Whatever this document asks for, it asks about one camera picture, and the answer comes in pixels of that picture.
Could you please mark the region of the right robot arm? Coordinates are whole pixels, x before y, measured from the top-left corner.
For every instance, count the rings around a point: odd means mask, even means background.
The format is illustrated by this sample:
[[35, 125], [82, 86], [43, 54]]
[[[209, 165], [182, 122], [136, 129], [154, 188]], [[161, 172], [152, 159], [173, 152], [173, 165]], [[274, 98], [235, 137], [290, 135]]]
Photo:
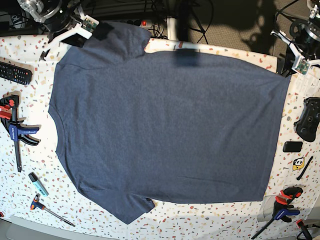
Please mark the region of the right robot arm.
[[80, 0], [19, 0], [20, 7], [48, 31], [48, 42], [42, 47], [41, 60], [63, 42], [83, 47], [100, 22], [85, 14]]

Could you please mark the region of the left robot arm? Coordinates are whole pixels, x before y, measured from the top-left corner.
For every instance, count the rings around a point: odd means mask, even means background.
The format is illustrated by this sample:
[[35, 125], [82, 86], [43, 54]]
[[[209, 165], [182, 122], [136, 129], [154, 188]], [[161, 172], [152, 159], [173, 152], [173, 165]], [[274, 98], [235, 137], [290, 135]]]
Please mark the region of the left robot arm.
[[[306, 75], [312, 67], [320, 66], [320, 2], [308, 0], [309, 14], [307, 18], [287, 15], [288, 7], [297, 3], [296, 0], [277, 10], [274, 16], [274, 29], [270, 32], [286, 45], [285, 56], [280, 65], [279, 74], [288, 77], [293, 74]], [[282, 15], [291, 21], [289, 34], [277, 27], [278, 16]]]

